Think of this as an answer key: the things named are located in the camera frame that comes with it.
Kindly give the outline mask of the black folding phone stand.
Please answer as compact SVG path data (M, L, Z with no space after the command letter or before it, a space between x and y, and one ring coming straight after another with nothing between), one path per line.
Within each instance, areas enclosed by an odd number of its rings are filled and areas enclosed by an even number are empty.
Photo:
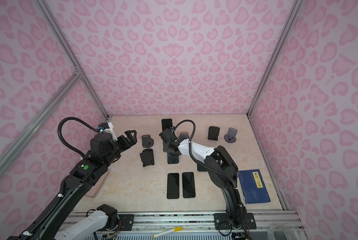
M220 128L216 126L210 126L208 131L208 140L218 141L219 140Z

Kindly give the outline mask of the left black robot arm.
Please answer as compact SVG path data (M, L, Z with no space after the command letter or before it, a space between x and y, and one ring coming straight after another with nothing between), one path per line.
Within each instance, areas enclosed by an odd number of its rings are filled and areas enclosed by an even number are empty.
M137 143L137 131L126 131L113 139L101 132L90 141L90 150L60 184L58 195L19 236L9 240L52 240L79 201L99 181L121 153Z

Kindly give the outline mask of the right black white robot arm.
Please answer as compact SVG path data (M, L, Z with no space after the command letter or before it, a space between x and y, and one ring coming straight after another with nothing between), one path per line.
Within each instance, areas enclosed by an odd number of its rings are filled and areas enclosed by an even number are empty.
M211 181L223 193L230 226L242 229L247 209L238 190L238 166L227 150L222 146L211 148L194 143L189 138L177 137L169 129L159 136L164 143L165 152L189 156L198 166L207 170Z

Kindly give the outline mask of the grey round phone stand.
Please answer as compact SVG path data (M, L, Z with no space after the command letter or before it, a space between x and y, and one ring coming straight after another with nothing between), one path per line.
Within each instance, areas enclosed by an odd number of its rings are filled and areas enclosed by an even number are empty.
M224 135L224 140L229 144L235 143L237 141L237 133L237 129L229 128L227 134Z

